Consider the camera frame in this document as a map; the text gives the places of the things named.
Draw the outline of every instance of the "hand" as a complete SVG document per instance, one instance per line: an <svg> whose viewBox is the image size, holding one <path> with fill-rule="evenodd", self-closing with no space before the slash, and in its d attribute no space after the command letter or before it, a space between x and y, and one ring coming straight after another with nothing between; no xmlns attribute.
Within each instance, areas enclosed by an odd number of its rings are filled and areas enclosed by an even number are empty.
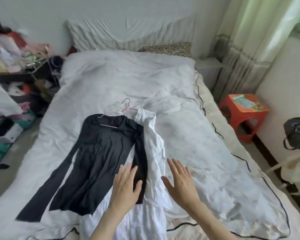
<svg viewBox="0 0 300 240"><path fill-rule="evenodd" d="M133 179L137 169L138 166L135 166L131 170L131 163L128 163L125 169L121 165L118 174L115 175L113 180L109 209L122 218L132 209L139 198L142 180L137 182L133 191Z"/></svg>
<svg viewBox="0 0 300 240"><path fill-rule="evenodd" d="M173 175L174 187L166 177L162 176L161 179L172 199L189 213L191 207L201 203L190 171L174 158L168 158L168 164Z"/></svg>

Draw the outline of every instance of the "dark brown baseboard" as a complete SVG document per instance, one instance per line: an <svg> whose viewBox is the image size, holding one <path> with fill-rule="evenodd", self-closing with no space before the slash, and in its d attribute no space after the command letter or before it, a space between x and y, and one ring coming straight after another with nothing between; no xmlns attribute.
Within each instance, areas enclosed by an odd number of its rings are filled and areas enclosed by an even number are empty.
<svg viewBox="0 0 300 240"><path fill-rule="evenodd" d="M262 141L260 140L260 138L255 135L252 139L252 142L255 144L256 148L259 150L259 152L262 154L262 156L265 158L265 160L268 162L270 167L273 167L275 165L278 164L278 162L276 161L276 159L272 156L272 154L270 153L270 151L268 150L268 148L266 148L266 146L262 143ZM281 178L281 168L274 170L274 173L277 175L278 179L282 182L282 183L286 183L288 186L286 187L288 193L296 193L298 192L298 189L296 187L296 185L291 184L285 180L283 180ZM300 208L300 195L291 195L291 197L293 198L293 200L296 202L296 204L299 206Z"/></svg>

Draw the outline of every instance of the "pillow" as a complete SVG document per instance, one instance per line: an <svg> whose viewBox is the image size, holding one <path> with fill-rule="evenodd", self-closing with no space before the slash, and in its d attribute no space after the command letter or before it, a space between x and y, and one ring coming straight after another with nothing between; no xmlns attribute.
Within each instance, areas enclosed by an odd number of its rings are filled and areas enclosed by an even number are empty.
<svg viewBox="0 0 300 240"><path fill-rule="evenodd" d="M144 46L139 50L139 52L151 52L156 54L166 54L170 56L184 56L184 57L191 58L189 42L156 45L156 46Z"/></svg>

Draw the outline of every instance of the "black backpack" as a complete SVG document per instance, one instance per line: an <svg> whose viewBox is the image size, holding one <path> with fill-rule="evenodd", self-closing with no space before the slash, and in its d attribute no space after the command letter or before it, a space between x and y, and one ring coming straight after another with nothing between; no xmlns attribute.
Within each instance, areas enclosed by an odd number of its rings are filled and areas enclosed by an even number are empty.
<svg viewBox="0 0 300 240"><path fill-rule="evenodd" d="M300 117L288 119L284 123L283 128L287 136L283 140L284 148L288 150L300 149ZM287 147L286 140L292 148Z"/></svg>

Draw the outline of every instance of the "bed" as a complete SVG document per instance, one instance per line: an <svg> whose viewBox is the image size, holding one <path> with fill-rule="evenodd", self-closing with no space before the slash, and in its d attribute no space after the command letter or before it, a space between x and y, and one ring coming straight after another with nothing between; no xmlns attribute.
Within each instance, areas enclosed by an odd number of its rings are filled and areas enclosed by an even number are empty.
<svg viewBox="0 0 300 240"><path fill-rule="evenodd" d="M60 91L40 124L38 138L16 179L0 197L0 239L88 238L93 227L85 227L83 218L93 220L93 214L51 209L50 201L44 207L30 208L42 211L39 220L20 220L19 216L64 162L84 120L94 114L117 114L127 106L120 104L126 98L130 108L156 114L155 130L164 141L165 156L178 158L190 168L200 199L234 235L239 239L300 239L300 214L240 144L194 64L187 57L128 50L69 56ZM117 101L123 106L120 110ZM72 161L61 185L74 166ZM172 177L168 167L165 175ZM162 239L207 239L196 222L171 202L172 207L165 209Z"/></svg>

